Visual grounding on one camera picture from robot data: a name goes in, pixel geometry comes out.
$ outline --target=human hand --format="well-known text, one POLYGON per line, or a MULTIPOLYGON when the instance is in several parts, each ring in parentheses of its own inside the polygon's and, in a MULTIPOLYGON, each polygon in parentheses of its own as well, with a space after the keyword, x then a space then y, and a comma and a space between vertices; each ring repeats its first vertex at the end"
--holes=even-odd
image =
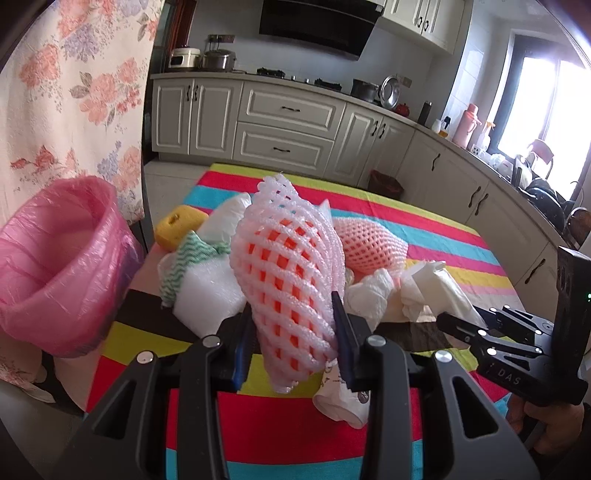
POLYGON ((536 407, 512 394, 507 406, 507 421, 517 434, 523 428, 523 419, 526 415, 546 424, 544 434, 534 445, 534 450, 542 455, 558 455, 564 452, 573 446, 581 434, 585 415, 583 404, 557 403, 549 407, 536 407))

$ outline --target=colorful tablecloth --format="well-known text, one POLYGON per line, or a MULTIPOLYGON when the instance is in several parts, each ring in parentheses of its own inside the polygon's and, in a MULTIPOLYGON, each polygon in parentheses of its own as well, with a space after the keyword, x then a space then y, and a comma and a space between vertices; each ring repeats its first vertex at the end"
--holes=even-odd
MULTIPOLYGON (((185 199, 185 204, 210 212, 237 192, 255 193, 270 172, 214 164, 185 199)), ((482 238, 467 226, 425 210, 362 190, 321 180, 286 175, 300 196, 315 205, 330 201, 333 216, 371 218, 408 242, 407 266, 420 260, 445 260, 447 269, 472 303, 483 308, 508 304, 522 308, 511 283, 482 238)), ((98 363, 87 410, 96 405, 117 376, 142 350, 158 356, 184 351, 196 338, 169 310, 154 318, 154 306, 131 291, 111 327, 98 363)), ((507 392, 480 377, 468 350, 451 345, 433 323, 382 323, 378 333, 404 349, 429 355, 449 349, 503 413, 507 392)), ((319 413, 311 398, 321 375, 312 376, 288 395, 272 391, 261 355, 252 358, 248 379, 239 394, 219 395, 223 446, 232 480, 358 479, 366 429, 355 430, 319 413)), ((170 397, 167 426, 167 480, 176 480, 176 408, 170 397)), ((418 394, 411 391, 413 413, 413 478, 422 472, 418 394)))

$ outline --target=ceiling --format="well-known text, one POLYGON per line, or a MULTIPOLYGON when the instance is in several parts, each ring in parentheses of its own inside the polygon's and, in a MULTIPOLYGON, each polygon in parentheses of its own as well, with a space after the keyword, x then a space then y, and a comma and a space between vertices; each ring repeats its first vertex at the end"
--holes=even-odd
POLYGON ((536 0, 475 0, 476 3, 506 20, 536 20, 549 15, 536 0))

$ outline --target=yellow sponge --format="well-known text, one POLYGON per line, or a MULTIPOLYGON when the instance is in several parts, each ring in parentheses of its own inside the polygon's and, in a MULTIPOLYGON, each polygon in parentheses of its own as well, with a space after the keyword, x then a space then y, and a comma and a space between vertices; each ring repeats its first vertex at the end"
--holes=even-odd
POLYGON ((189 205, 179 205, 156 225, 156 243, 165 250, 174 252, 188 231, 197 230, 208 216, 189 205))

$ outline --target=blue stripe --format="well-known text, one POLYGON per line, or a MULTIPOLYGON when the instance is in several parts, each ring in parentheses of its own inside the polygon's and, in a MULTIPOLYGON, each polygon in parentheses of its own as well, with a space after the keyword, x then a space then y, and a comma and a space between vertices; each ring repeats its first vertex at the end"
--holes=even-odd
MULTIPOLYGON (((216 189, 199 185, 191 190, 183 203, 213 210, 222 202, 234 197, 234 195, 237 195, 238 193, 239 192, 233 192, 231 190, 216 189)), ((348 212, 347 210, 332 209, 332 214, 337 217, 369 218, 370 220, 374 220, 375 222, 384 225, 394 235, 402 238, 406 243, 416 245, 417 247, 445 252, 451 255, 469 258, 471 260, 478 260, 491 265, 499 265, 499 262, 490 250, 477 247, 476 245, 466 244, 437 233, 429 232, 428 230, 400 225, 377 217, 348 212)))
MULTIPOLYGON (((510 394, 495 403, 503 417, 507 413, 510 394)), ((358 480, 361 457, 322 463, 297 463, 295 465, 256 465, 228 462, 231 480, 358 480)), ((413 442, 413 480, 423 478, 423 441, 413 442)), ((166 479, 177 479, 177 452, 166 449, 166 479)))

